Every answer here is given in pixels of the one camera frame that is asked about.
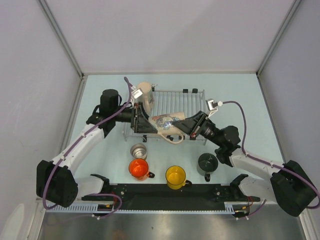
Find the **beige mug blue print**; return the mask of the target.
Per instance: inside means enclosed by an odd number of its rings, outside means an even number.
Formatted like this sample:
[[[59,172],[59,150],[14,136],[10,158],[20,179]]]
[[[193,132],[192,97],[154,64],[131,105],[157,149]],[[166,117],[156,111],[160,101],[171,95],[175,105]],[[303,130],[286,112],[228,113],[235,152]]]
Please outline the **beige mug blue print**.
[[[173,125],[174,122],[184,120],[184,112],[174,112],[162,115],[150,116],[149,123],[157,130],[157,135],[163,138],[166,142],[178,145],[184,140],[185,133]],[[170,140],[167,136],[179,136],[179,141]]]

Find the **metal wire dish rack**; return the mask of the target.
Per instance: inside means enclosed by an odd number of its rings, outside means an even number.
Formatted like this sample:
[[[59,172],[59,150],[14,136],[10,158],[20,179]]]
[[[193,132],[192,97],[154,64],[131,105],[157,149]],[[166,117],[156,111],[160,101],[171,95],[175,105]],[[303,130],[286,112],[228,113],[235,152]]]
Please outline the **metal wire dish rack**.
[[[156,89],[157,84],[152,84],[151,89],[155,98],[155,104],[152,108],[151,116],[158,116],[170,113],[184,112],[186,118],[189,118],[199,111],[206,111],[205,90],[198,88],[183,90],[160,90]],[[149,139],[161,139],[161,136],[155,133],[134,133],[130,123],[123,124],[122,131],[124,140],[135,138],[146,143]],[[180,141],[179,135],[169,135],[168,140]]]

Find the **beige mug coral print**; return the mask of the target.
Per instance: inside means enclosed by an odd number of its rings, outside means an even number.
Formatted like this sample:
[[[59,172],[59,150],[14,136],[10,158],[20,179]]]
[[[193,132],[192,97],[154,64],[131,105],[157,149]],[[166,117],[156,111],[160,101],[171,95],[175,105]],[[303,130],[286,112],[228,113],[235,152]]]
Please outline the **beige mug coral print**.
[[[145,112],[150,115],[155,103],[152,85],[148,82],[140,82],[137,85],[137,88],[141,89],[142,91],[142,95],[139,97],[139,101],[142,102]]]

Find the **yellow mug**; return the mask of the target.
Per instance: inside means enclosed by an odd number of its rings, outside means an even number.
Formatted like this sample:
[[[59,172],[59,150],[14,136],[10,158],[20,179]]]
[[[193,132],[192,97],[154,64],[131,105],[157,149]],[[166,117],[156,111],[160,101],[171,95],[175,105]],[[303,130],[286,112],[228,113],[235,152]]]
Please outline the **yellow mug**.
[[[170,166],[165,172],[167,186],[172,190],[179,190],[182,187],[191,187],[192,182],[187,180],[185,170],[178,166]]]

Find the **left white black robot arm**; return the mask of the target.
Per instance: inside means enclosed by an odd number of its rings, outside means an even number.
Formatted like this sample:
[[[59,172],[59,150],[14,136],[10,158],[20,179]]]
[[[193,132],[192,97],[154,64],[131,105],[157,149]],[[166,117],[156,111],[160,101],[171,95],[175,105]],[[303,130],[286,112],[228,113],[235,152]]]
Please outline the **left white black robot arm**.
[[[69,207],[80,196],[94,194],[105,200],[111,188],[104,184],[102,177],[95,177],[84,185],[74,174],[91,150],[104,140],[117,122],[130,123],[131,129],[139,134],[156,134],[158,131],[149,122],[149,116],[138,99],[143,95],[141,88],[130,91],[129,100],[121,104],[121,96],[115,89],[106,89],[100,96],[100,103],[87,119],[79,136],[59,155],[50,161],[42,160],[36,168],[36,195],[49,210],[50,201],[54,206]]]

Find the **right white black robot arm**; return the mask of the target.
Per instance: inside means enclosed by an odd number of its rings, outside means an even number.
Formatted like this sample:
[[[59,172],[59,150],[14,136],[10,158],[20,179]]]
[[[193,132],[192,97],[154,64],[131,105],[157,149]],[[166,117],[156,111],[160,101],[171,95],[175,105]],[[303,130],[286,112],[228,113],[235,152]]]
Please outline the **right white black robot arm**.
[[[173,125],[192,138],[202,136],[217,145],[214,152],[222,164],[251,174],[240,177],[239,183],[230,188],[231,196],[237,201],[247,196],[258,197],[277,203],[287,214],[297,217],[305,209],[312,209],[311,202],[320,197],[319,191],[297,162],[291,160],[277,165],[246,152],[239,145],[239,131],[233,125],[219,129],[202,111],[174,121]]]

